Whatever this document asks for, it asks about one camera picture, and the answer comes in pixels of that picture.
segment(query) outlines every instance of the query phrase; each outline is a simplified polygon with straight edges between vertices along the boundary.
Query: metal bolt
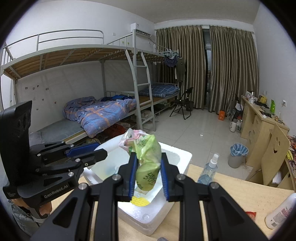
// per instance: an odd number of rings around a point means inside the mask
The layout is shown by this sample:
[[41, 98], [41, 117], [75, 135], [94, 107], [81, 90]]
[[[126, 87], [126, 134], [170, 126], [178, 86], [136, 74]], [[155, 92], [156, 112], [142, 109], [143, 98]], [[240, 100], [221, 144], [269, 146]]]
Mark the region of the metal bolt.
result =
[[80, 184], [78, 185], [78, 188], [79, 188], [80, 190], [84, 190], [84, 189], [87, 188], [87, 186], [88, 186], [87, 183], [80, 183]]
[[112, 179], [114, 180], [114, 181], [117, 181], [117, 180], [119, 180], [121, 178], [121, 176], [119, 175], [119, 174], [114, 174], [113, 176], [112, 176]]
[[186, 176], [185, 176], [184, 174], [178, 174], [178, 175], [177, 175], [177, 179], [180, 180], [180, 181], [184, 180], [185, 177], [186, 177]]
[[210, 184], [210, 187], [213, 188], [213, 189], [217, 189], [217, 188], [220, 187], [220, 185], [219, 185], [218, 183], [216, 183], [216, 182], [212, 182], [212, 183]]

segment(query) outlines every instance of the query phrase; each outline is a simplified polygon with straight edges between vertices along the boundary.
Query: green bottle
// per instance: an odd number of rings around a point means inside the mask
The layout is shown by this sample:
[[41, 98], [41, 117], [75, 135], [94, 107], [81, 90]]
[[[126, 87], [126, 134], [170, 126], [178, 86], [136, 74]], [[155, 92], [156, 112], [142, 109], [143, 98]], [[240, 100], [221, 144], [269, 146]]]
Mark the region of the green bottle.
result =
[[274, 109], [275, 109], [274, 100], [271, 100], [271, 104], [270, 104], [270, 113], [271, 114], [274, 114]]

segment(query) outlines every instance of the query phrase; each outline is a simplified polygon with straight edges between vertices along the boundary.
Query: plaid blanket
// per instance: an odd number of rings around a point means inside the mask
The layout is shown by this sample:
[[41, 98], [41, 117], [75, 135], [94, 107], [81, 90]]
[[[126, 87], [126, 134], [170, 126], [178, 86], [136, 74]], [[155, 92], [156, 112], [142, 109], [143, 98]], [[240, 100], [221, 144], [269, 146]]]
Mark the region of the plaid blanket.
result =
[[[153, 84], [151, 86], [152, 96], [166, 98], [169, 95], [173, 95], [179, 91], [179, 88], [175, 85]], [[149, 96], [149, 88], [139, 91], [139, 95]]]
[[69, 101], [63, 115], [71, 121], [79, 122], [87, 135], [93, 138], [123, 119], [135, 107], [135, 99], [102, 102], [89, 96]]

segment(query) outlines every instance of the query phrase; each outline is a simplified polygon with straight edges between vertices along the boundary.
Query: orange box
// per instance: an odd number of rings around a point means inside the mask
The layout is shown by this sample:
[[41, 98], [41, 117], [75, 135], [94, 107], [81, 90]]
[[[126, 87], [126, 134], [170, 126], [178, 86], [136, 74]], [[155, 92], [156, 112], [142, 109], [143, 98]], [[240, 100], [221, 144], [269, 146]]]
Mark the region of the orange box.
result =
[[223, 121], [224, 120], [224, 117], [225, 117], [225, 111], [220, 110], [219, 111], [219, 117], [218, 117], [218, 119], [221, 120], [221, 121]]

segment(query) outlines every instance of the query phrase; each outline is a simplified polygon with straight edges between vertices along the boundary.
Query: tiled floor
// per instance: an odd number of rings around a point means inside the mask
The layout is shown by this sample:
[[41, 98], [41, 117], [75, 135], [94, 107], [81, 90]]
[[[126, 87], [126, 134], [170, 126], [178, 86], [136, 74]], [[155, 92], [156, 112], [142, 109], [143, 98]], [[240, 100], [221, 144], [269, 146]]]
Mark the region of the tiled floor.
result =
[[[251, 167], [241, 165], [234, 169], [227, 163], [230, 146], [234, 143], [246, 143], [246, 139], [240, 138], [238, 132], [230, 132], [229, 120], [218, 120], [217, 114], [207, 110], [194, 109], [187, 120], [177, 113], [169, 117], [170, 113], [171, 110], [168, 109], [157, 116], [156, 131], [148, 133], [155, 134], [159, 142], [191, 152], [191, 164], [204, 167], [214, 153], [219, 153], [219, 173], [240, 179], [248, 176]], [[152, 123], [146, 123], [143, 127], [151, 130]]]

